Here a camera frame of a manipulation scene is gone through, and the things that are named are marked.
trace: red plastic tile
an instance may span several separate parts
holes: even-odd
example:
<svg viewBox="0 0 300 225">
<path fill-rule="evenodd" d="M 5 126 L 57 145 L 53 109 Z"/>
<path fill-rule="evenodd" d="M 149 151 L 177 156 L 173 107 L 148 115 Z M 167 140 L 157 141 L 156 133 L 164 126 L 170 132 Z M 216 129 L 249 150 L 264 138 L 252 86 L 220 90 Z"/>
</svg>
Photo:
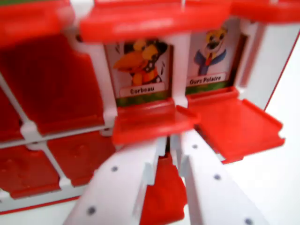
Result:
<svg viewBox="0 0 300 225">
<path fill-rule="evenodd" d="M 0 6 L 0 47 L 59 34 L 63 28 L 72 25 L 74 19 L 69 0 L 19 2 Z"/>
<path fill-rule="evenodd" d="M 43 151 L 25 146 L 0 150 L 0 188 L 12 198 L 59 190 L 59 176 Z"/>
<path fill-rule="evenodd" d="M 115 152 L 111 138 L 102 137 L 98 131 L 50 140 L 48 146 L 74 186 L 87 184 Z"/>
<path fill-rule="evenodd" d="M 0 142 L 22 139 L 19 115 L 1 89 L 0 109 Z"/>
<path fill-rule="evenodd" d="M 164 225 L 184 218 L 186 189 L 170 154 L 160 158 L 155 183 L 147 186 L 140 225 Z"/>
<path fill-rule="evenodd" d="M 104 123 L 90 57 L 73 51 L 64 36 L 0 50 L 0 71 L 42 134 Z"/>
<path fill-rule="evenodd" d="M 201 116 L 201 130 L 228 162 L 285 141 L 278 136 L 279 121 L 238 95 L 235 88 L 225 88 L 187 96 L 188 108 Z"/>
</svg>

